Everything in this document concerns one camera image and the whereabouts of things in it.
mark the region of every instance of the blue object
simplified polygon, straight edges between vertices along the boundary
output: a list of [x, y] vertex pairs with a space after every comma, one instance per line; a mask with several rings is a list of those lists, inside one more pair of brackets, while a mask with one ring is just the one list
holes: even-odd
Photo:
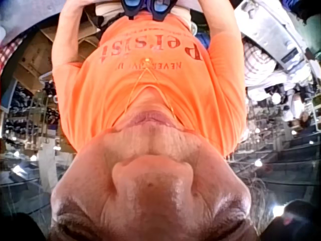
[[203, 46], [208, 49], [210, 42], [211, 42], [211, 37], [207, 33], [197, 33], [195, 37], [203, 44]]
[[293, 6], [300, 0], [282, 0], [282, 5], [285, 9], [291, 11]]
[[153, 20], [162, 22], [166, 15], [175, 6], [177, 0], [121, 0], [125, 15], [133, 20], [134, 16], [142, 9], [147, 9], [153, 16]]

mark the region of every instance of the wooden panel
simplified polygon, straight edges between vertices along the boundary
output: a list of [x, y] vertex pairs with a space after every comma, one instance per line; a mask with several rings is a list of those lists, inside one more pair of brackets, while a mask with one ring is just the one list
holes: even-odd
[[[40, 31], [48, 38], [51, 40], [51, 42], [54, 42], [56, 32], [57, 32], [58, 26], [52, 26], [52, 27], [47, 27], [47, 28], [40, 28]], [[83, 39], [86, 38], [90, 35], [93, 35], [96, 33], [96, 27], [93, 26], [89, 21], [85, 21], [80, 24], [79, 27], [79, 34], [78, 34], [78, 39]]]
[[19, 63], [35, 77], [39, 77], [52, 70], [51, 49], [52, 43], [41, 32], [38, 32], [26, 48]]
[[79, 54], [80, 57], [86, 59], [95, 50], [96, 50], [95, 46], [93, 46], [92, 44], [88, 43], [87, 41], [82, 41], [79, 44], [78, 54]]
[[38, 81], [38, 78], [25, 69], [22, 65], [18, 64], [14, 71], [14, 77], [17, 81], [32, 94], [35, 94], [37, 90], [42, 89], [44, 86]]

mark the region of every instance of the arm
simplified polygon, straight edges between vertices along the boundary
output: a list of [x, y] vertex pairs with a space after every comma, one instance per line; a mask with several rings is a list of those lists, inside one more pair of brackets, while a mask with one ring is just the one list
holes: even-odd
[[229, 0], [199, 0], [210, 28], [211, 38], [221, 32], [240, 36], [234, 9]]
[[60, 16], [52, 47], [53, 68], [78, 59], [78, 31], [83, 7], [67, 1]]

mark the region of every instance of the cheek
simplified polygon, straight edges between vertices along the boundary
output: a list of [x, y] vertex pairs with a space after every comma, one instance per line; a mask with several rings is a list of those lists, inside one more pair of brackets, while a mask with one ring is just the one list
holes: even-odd
[[75, 201], [92, 220], [99, 220], [101, 210], [113, 193], [113, 184], [102, 155], [77, 156], [52, 195], [53, 213], [68, 198]]
[[194, 188], [211, 204], [214, 212], [231, 202], [239, 203], [239, 208], [246, 213], [250, 210], [248, 188], [219, 155], [203, 156], [198, 161]]

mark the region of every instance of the ceiling light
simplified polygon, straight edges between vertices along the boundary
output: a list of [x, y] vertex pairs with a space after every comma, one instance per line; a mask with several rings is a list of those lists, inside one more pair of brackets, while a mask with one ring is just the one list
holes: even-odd
[[261, 167], [261, 166], [263, 165], [263, 163], [261, 162], [261, 159], [259, 158], [259, 159], [257, 159], [257, 160], [254, 162], [254, 165], [255, 165], [256, 167]]
[[273, 216], [274, 217], [279, 217], [279, 216], [282, 216], [284, 213], [284, 206], [274, 206], [273, 207]]
[[36, 160], [37, 160], [37, 156], [36, 155], [32, 155], [30, 157], [30, 161], [35, 162]]

